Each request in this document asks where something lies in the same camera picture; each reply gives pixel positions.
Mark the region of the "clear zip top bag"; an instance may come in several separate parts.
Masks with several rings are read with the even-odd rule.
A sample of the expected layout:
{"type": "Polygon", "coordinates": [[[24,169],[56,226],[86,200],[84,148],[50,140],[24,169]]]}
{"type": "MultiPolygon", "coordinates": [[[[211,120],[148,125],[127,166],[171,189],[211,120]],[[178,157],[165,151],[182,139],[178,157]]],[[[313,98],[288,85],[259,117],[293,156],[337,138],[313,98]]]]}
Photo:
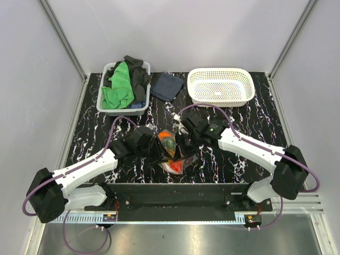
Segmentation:
{"type": "Polygon", "coordinates": [[[166,150],[167,155],[159,166],[175,175],[182,175],[184,171],[193,165],[198,159],[197,155],[184,157],[180,153],[179,145],[176,143],[175,134],[169,130],[163,130],[158,134],[162,147],[166,150]]]}

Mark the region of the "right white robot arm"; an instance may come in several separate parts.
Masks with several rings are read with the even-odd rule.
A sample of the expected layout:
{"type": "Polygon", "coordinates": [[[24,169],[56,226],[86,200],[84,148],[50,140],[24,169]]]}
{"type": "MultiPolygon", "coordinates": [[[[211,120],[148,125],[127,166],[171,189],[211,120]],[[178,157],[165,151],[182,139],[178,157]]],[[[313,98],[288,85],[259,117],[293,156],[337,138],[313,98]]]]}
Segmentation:
{"type": "Polygon", "coordinates": [[[235,153],[269,172],[269,177],[250,183],[244,191],[241,204],[246,210],[254,210],[264,200],[276,196],[296,199],[308,177],[301,150],[295,146],[268,145],[233,131],[220,121],[208,122],[195,112],[187,117],[174,115],[174,120],[180,125],[175,137],[175,161],[193,156],[205,145],[235,153]]]}

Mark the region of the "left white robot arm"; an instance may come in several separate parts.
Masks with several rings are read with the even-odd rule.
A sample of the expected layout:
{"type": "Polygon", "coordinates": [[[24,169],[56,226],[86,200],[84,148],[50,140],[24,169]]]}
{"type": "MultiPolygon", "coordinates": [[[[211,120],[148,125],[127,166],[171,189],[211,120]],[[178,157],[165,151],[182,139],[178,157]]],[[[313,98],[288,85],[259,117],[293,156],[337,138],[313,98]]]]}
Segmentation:
{"type": "Polygon", "coordinates": [[[85,207],[110,210],[117,205],[117,196],[107,184],[98,183],[86,188],[82,185],[138,156],[152,164],[171,159],[159,137],[149,127],[140,126],[126,138],[112,141],[74,165],[53,172],[47,168],[39,170],[27,192],[27,201],[41,223],[49,223],[68,210],[85,207]]]}

